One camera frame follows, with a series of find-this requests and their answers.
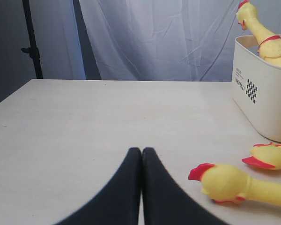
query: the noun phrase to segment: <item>tabletop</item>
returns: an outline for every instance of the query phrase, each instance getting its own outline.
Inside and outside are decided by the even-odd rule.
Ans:
[[[279,207],[213,204],[187,179],[210,162],[281,183],[281,171],[242,163],[256,143],[269,140],[229,82],[31,80],[0,103],[0,225],[60,221],[100,191],[130,147],[155,148],[178,185],[227,223],[281,225]]]

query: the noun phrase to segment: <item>yellow rubber chicken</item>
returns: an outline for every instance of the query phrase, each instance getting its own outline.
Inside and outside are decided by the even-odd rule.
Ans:
[[[281,206],[281,184],[254,179],[233,165],[200,164],[188,179],[200,181],[201,192],[216,203],[251,200]]]
[[[281,144],[255,144],[250,152],[252,156],[242,159],[244,163],[269,170],[281,169]]]
[[[245,0],[236,14],[242,29],[249,29],[257,39],[259,55],[265,61],[281,67],[281,37],[265,28],[257,19],[257,9]]]

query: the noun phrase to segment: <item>rubber chicken head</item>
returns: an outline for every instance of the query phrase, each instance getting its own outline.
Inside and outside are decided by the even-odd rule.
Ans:
[[[249,0],[244,0],[238,6],[238,12],[236,13],[238,24],[242,25],[242,29],[246,30],[246,20],[248,18],[257,18],[257,9],[253,6]]]
[[[250,178],[235,166],[210,163],[200,164],[188,176],[188,180],[201,181],[201,192],[215,202],[235,204],[246,200]]]

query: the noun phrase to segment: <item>table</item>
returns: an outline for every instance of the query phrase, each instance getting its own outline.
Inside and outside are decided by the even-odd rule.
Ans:
[[[212,204],[189,181],[200,163],[241,162],[269,141],[231,98],[229,82],[31,80],[0,103],[0,225],[53,224],[89,201],[128,148],[154,147],[195,201],[232,225],[281,225],[281,208]],[[143,224],[140,212],[140,225]]]

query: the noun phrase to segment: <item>white plastic bin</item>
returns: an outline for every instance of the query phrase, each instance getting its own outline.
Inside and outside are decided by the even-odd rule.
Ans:
[[[253,35],[235,39],[232,97],[258,133],[281,142],[281,67],[255,55],[254,46]]]

